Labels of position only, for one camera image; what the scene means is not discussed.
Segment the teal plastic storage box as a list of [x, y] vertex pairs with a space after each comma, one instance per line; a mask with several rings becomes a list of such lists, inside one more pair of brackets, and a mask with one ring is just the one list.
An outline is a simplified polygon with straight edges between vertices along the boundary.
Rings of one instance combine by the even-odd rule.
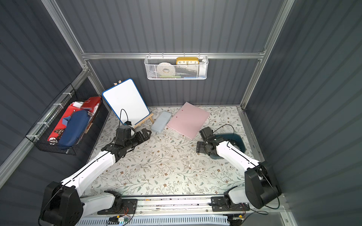
[[242, 138], [233, 133], [216, 134], [209, 139], [211, 151], [209, 156], [213, 159], [227, 161], [239, 160], [245, 154], [246, 148]]

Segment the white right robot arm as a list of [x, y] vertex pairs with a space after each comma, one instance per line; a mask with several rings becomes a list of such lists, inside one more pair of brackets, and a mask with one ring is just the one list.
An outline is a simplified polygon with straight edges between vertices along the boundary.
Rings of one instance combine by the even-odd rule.
[[196, 152], [211, 158], [222, 158], [244, 174], [244, 185], [234, 186], [224, 192], [227, 205], [250, 203], [257, 209], [266, 207], [282, 194], [273, 167], [247, 154], [241, 136], [233, 133], [216, 134], [210, 127], [199, 131], [202, 141], [197, 143]]

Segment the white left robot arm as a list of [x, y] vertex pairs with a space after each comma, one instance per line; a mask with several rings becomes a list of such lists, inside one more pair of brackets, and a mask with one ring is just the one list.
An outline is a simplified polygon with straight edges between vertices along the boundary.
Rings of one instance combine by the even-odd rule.
[[120, 132], [116, 139], [102, 148], [98, 155], [80, 170], [61, 182], [51, 182], [44, 191], [38, 222], [54, 226], [74, 226], [83, 217], [93, 213], [126, 213], [128, 208], [122, 202], [122, 195], [107, 190], [101, 194], [83, 197], [85, 189], [106, 169], [124, 158], [136, 146], [149, 140], [152, 132], [147, 129], [135, 132], [126, 139]]

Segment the light blue pencil case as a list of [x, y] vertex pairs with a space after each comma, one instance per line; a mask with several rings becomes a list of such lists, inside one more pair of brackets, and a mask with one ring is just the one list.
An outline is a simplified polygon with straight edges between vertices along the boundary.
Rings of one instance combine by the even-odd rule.
[[155, 122], [152, 124], [151, 130], [155, 133], [162, 133], [171, 117], [172, 114], [170, 112], [162, 111]]

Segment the pink folder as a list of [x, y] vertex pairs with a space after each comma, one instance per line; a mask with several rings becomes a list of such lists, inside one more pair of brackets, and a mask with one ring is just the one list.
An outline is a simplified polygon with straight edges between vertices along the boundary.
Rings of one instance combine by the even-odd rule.
[[189, 139], [194, 139], [209, 116], [209, 112], [186, 102], [167, 126]]

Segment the floral table mat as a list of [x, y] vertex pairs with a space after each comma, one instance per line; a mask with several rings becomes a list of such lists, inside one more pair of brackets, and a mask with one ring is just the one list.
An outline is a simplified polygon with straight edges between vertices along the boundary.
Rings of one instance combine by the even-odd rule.
[[[210, 113], [202, 128], [218, 129], [224, 124], [234, 127], [252, 154], [237, 106], [201, 106]], [[115, 137], [117, 116], [111, 112], [90, 156], [94, 158]], [[189, 139], [165, 127], [163, 132], [152, 132], [150, 140], [107, 168], [84, 191], [83, 196], [97, 195], [106, 190], [123, 196], [136, 195], [217, 195], [234, 186], [245, 186], [244, 172], [240, 172], [224, 159], [212, 159], [196, 153], [202, 141], [198, 134]]]

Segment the navy blue pouch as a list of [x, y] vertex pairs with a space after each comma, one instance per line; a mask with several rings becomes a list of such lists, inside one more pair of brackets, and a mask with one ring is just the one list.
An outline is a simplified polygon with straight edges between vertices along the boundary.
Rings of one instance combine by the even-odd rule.
[[64, 150], [72, 147], [86, 129], [89, 120], [88, 111], [80, 110], [74, 112], [67, 123], [62, 137], [58, 141], [58, 146]]

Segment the red package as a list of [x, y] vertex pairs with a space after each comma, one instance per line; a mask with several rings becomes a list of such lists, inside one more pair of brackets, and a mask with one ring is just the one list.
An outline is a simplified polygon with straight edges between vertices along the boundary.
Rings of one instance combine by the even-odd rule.
[[101, 105], [101, 97], [72, 102], [49, 135], [50, 145], [72, 147], [88, 132]]

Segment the white tape roll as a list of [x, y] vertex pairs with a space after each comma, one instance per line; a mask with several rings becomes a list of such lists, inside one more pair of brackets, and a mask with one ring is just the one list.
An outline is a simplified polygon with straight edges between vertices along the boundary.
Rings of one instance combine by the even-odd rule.
[[156, 72], [159, 76], [175, 76], [176, 74], [175, 66], [167, 62], [158, 64]]

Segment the yellow clock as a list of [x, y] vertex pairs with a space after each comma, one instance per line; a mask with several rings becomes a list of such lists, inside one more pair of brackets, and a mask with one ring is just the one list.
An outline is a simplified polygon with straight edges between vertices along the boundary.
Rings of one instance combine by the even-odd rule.
[[199, 65], [198, 57], [178, 57], [176, 59], [177, 65]]

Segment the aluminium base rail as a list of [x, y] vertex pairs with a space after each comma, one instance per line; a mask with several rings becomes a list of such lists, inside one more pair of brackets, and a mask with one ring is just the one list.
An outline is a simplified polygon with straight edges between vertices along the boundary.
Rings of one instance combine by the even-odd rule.
[[223, 195], [124, 197], [118, 212], [92, 213], [77, 226], [295, 226], [282, 197], [257, 209]]

